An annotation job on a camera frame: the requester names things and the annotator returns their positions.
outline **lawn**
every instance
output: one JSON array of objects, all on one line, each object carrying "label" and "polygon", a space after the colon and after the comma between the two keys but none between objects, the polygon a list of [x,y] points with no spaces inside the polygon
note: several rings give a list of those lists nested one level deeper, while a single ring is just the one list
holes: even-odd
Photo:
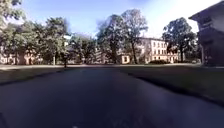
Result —
[{"label": "lawn", "polygon": [[118,69],[171,91],[199,96],[224,105],[224,69],[190,66],[139,66]]},{"label": "lawn", "polygon": [[27,78],[32,78],[35,76],[53,73],[53,72],[62,71],[62,70],[64,70],[64,68],[62,67],[21,68],[21,69],[9,69],[9,70],[0,69],[0,86],[11,81],[24,80]]}]

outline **sky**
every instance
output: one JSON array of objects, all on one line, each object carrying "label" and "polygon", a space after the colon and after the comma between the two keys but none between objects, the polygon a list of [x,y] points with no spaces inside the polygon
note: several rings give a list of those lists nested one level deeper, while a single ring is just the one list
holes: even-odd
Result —
[{"label": "sky", "polygon": [[[191,15],[220,0],[23,0],[22,9],[27,20],[44,23],[50,17],[66,18],[72,32],[94,36],[97,23],[111,14],[139,9],[148,21],[145,37],[160,38],[164,26],[180,17]],[[188,20],[193,31],[197,23]]]}]

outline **white building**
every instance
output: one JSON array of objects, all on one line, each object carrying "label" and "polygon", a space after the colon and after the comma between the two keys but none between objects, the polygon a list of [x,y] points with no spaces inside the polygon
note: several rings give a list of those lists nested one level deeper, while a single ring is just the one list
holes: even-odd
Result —
[{"label": "white building", "polygon": [[141,38],[141,40],[139,48],[142,49],[146,64],[154,60],[164,60],[170,63],[179,60],[177,53],[167,53],[167,43],[164,40],[157,38]]}]

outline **road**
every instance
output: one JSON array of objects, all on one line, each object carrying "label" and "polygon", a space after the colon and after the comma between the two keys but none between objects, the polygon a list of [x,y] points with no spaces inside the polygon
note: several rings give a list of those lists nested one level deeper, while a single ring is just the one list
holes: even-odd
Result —
[{"label": "road", "polygon": [[110,68],[80,68],[2,86],[0,113],[0,126],[9,128],[224,127],[222,107]]}]

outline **building facade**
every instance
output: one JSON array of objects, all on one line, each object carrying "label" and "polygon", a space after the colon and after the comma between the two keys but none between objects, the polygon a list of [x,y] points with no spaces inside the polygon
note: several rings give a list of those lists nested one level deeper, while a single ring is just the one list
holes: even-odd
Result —
[{"label": "building facade", "polygon": [[164,60],[170,63],[180,60],[178,53],[168,53],[167,43],[157,38],[141,38],[142,54],[145,56],[145,63],[155,60]]},{"label": "building facade", "polygon": [[199,43],[202,46],[202,63],[224,65],[224,1],[190,17],[197,21]]}]

